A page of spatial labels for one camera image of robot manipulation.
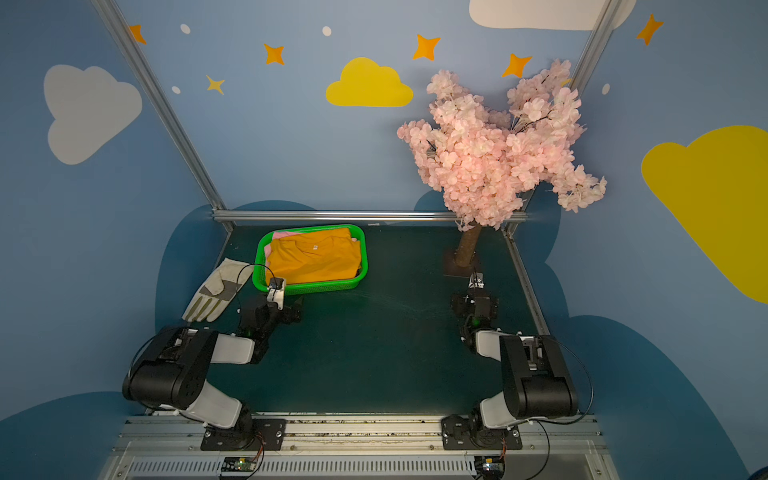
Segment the pink t-shirt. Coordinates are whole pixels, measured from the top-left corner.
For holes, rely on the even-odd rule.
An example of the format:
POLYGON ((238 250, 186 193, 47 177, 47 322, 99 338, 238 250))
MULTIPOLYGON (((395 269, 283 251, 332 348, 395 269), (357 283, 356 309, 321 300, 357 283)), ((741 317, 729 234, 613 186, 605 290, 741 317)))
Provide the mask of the pink t-shirt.
POLYGON ((337 231, 339 231, 342 236, 346 235, 346 236, 351 237, 351 233, 349 232, 349 230, 347 228, 331 228, 329 230, 318 230, 318 231, 313 231, 313 232, 309 232, 309 231, 287 231, 287 230, 273 232, 272 233, 272 237, 263 246, 264 258, 267 259, 271 255, 271 252, 272 252, 271 244, 272 244, 273 241, 280 240, 280 239, 283 239, 283 238, 293 237, 293 236, 313 235, 313 234, 320 234, 320 233, 327 234, 329 232, 337 232, 337 231))

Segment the mustard yellow t-shirt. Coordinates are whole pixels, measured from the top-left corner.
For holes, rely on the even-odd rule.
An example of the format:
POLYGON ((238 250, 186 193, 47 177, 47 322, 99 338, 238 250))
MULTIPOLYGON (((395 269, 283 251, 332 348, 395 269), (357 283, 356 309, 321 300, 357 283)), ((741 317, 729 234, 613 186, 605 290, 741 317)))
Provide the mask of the mustard yellow t-shirt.
POLYGON ((360 242, 339 231, 273 241, 266 281, 276 275, 289 285, 351 280, 362 265, 360 242))

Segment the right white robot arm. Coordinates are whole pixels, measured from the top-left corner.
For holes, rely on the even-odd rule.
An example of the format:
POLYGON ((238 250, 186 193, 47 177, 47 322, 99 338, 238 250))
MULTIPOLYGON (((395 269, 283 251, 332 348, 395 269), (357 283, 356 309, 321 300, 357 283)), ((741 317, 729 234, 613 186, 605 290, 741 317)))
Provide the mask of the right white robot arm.
POLYGON ((452 294, 451 310, 459 320, 462 343, 472 353, 499 364, 502 389, 481 400, 468 416, 443 419, 448 449, 500 448, 527 420, 554 421, 577 413, 578 395, 554 337, 495 329, 498 299, 480 287, 452 294))

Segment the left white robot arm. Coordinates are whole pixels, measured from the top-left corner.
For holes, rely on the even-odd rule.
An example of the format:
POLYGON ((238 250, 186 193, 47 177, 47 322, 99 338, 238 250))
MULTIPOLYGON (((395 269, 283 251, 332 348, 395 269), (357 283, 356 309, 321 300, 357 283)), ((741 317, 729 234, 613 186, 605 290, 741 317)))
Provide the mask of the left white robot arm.
POLYGON ((277 451, 283 420, 256 420, 248 406, 207 379, 213 364, 256 365, 281 324, 301 321, 303 299, 285 306, 255 299, 241 317, 238 333, 166 327, 147 342, 123 381, 123 396, 153 410, 170 409, 205 426, 203 451, 277 451))

